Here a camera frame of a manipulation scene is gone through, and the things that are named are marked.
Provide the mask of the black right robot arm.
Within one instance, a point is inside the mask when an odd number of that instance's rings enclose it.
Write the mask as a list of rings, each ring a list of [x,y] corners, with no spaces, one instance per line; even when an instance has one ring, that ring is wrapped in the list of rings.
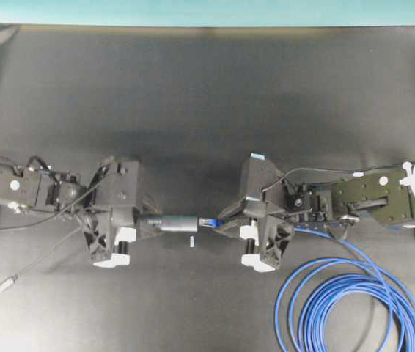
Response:
[[[382,227],[415,228],[415,161],[366,169],[325,169],[323,182],[294,180],[312,167],[279,169],[262,155],[243,162],[238,198],[218,216],[216,232],[245,241],[242,265],[277,271],[294,235],[323,231],[343,240],[361,216]]]

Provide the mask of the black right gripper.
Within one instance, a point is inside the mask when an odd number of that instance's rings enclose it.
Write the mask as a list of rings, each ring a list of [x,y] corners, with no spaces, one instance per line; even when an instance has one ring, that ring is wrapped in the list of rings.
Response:
[[[282,173],[264,155],[251,153],[242,165],[240,199],[223,209],[228,220],[217,233],[246,241],[241,264],[256,272],[276,271],[295,231],[286,222]]]

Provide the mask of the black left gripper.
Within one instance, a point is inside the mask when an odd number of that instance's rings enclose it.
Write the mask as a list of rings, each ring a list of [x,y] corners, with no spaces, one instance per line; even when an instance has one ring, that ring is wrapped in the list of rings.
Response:
[[[89,187],[81,226],[91,263],[98,268],[127,266],[137,217],[162,214],[152,197],[142,201],[142,165],[137,160],[107,158],[100,162]]]

